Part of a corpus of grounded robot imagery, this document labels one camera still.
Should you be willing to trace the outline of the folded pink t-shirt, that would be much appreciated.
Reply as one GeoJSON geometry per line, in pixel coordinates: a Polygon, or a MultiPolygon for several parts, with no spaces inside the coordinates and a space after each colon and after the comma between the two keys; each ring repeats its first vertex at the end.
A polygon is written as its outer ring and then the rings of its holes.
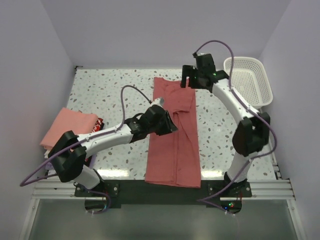
{"type": "Polygon", "coordinates": [[[68,131],[73,131],[76,135],[91,133],[97,121],[96,114],[82,113],[63,107],[40,142],[40,146],[51,150],[60,137],[68,131]]]}

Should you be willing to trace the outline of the folded lavender t-shirt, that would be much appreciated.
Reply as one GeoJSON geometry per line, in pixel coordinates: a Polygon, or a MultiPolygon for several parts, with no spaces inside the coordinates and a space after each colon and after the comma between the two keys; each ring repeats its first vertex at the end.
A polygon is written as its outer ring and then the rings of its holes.
{"type": "MultiPolygon", "coordinates": [[[[87,158],[85,160],[85,165],[89,168],[92,168],[94,166],[94,163],[95,163],[95,160],[96,160],[96,157],[97,155],[94,154],[92,156],[90,156],[89,158],[87,158]]],[[[53,164],[52,162],[48,162],[46,165],[45,165],[45,175],[48,176],[48,175],[51,175],[51,174],[55,174],[56,171],[53,167],[53,164]]]]}

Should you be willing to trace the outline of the white perforated plastic basket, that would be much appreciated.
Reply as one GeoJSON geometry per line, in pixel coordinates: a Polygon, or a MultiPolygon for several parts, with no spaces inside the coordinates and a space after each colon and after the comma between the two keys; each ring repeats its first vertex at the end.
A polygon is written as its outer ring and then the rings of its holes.
{"type": "Polygon", "coordinates": [[[273,101],[273,93],[262,62],[253,57],[228,57],[223,62],[224,71],[232,70],[231,84],[255,109],[267,106],[273,101]]]}

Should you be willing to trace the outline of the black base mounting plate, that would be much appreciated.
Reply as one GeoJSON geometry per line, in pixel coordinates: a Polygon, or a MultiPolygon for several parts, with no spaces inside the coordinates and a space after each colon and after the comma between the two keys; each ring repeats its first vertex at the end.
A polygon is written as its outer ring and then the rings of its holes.
{"type": "MultiPolygon", "coordinates": [[[[199,205],[199,199],[213,196],[226,186],[224,180],[202,180],[199,188],[186,188],[147,183],[143,180],[105,180],[103,193],[87,191],[75,184],[74,196],[84,198],[85,209],[101,212],[104,208],[120,209],[123,205],[199,205]]],[[[208,199],[207,207],[220,206],[230,213],[239,213],[242,200],[253,196],[249,182],[232,185],[208,199]]]]}

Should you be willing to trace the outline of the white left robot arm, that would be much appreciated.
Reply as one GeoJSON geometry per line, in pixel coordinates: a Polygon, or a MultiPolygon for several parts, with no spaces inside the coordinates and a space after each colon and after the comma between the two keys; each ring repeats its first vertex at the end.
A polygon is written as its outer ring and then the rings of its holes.
{"type": "Polygon", "coordinates": [[[79,135],[67,131],[48,156],[62,183],[75,182],[92,196],[99,196],[106,185],[97,170],[85,165],[87,158],[118,145],[143,140],[152,133],[163,136],[177,129],[169,112],[155,104],[114,128],[79,135]]]}

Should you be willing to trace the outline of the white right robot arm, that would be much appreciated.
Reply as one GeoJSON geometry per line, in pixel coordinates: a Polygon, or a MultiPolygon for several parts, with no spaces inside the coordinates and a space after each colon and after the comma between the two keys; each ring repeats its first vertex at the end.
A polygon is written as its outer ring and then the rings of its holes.
{"type": "Polygon", "coordinates": [[[247,181],[252,161],[269,142],[270,121],[267,113],[251,108],[231,82],[231,73],[217,70],[211,54],[193,53],[195,65],[183,65],[180,86],[208,90],[229,111],[236,123],[232,137],[235,150],[230,168],[224,174],[223,192],[235,196],[247,181]]]}

